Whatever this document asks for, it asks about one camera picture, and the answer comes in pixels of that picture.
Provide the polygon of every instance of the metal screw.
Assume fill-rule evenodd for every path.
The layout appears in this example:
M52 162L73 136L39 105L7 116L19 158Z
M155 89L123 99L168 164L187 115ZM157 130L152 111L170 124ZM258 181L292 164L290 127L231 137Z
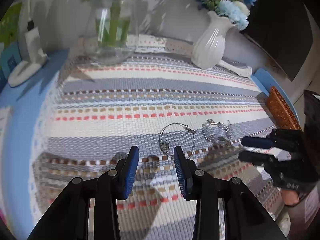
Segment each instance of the metal screw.
M240 183L241 183L241 179L239 179L238 177L233 177L233 178L231 179L231 181L232 181L232 183L234 183L234 184L240 184Z
M74 178L73 180L72 180L72 183L73 184L79 184L81 182L81 179L80 178Z
M197 176L203 176L203 175L204 175L204 171L203 171L203 170L196 170L196 171L195 171L195 174L196 174Z
M109 175L109 176L116 176L117 173L118 173L117 170L110 170L110 171L108 171L108 175Z

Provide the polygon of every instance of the white pitcher vase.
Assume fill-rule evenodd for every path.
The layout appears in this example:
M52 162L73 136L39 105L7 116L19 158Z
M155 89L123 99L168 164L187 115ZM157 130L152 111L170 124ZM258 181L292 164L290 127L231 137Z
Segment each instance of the white pitcher vase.
M202 69L215 66L223 56L227 31L235 26L227 17L220 17L209 11L210 25L192 50L192 62Z

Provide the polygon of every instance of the striped tablecloth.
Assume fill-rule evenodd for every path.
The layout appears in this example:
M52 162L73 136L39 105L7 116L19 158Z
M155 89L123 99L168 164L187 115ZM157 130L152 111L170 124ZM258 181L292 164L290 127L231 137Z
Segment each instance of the striped tablecloth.
M55 77L35 126L29 180L34 223L73 177L98 177L137 145L140 161L132 193L117 203L122 239L191 239L196 203L183 199L173 160L158 148L159 132L173 122L196 130L191 159L199 168L216 178L240 177L277 216L279 190L263 172L237 158L243 136L263 137L275 127L261 91L252 80L219 66L196 68L191 49L186 42L141 36L131 58L99 66L84 55L79 40ZM230 120L231 147L205 140L201 124L207 119ZM222 129L212 128L212 133L225 137ZM180 126L165 130L170 154L175 146L191 154L193 138L184 134ZM278 149L271 153L280 159L288 155Z

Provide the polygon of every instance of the silver bracelet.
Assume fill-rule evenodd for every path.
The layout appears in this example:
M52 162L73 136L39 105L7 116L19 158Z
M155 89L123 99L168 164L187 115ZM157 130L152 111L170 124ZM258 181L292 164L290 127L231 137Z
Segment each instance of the silver bracelet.
M219 143L218 141L221 141L216 138L214 134L209 134L208 128L210 125L216 125L218 128L223 129L226 133L226 138L228 143L230 144L231 142L231 136L232 136L232 128L231 128L231 123L228 120L228 124L225 125L223 122L215 122L212 119L208 119L207 122L202 124L202 135L208 142L212 142L213 144Z
M163 137L164 130L165 130L168 126L173 125L173 124L182 126L182 127L187 131L187 133L191 133L191 134L192 134L192 136L193 136L192 154L193 154L193 152L194 152L194 150L195 150L195 133L196 133L196 131L195 131L195 130L192 130L192 129L189 128L187 125L185 125L185 124L183 124L183 123L178 123L178 122L174 122L174 123L168 124L168 125L165 126L165 127L161 130L161 132L159 133L159 141L158 141L158 142L159 142L159 148L160 148L160 150L161 150L164 154L166 154L168 157L171 158L171 156L169 155L169 147L170 147L170 144L169 144L168 142L164 141L162 137Z

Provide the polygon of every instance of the orange woven basket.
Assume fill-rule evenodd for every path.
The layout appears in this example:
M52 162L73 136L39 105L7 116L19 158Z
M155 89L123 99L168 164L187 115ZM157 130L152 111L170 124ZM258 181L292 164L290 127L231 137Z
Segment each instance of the orange woven basket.
M274 86L271 87L266 105L276 119L279 128L302 130L294 113Z

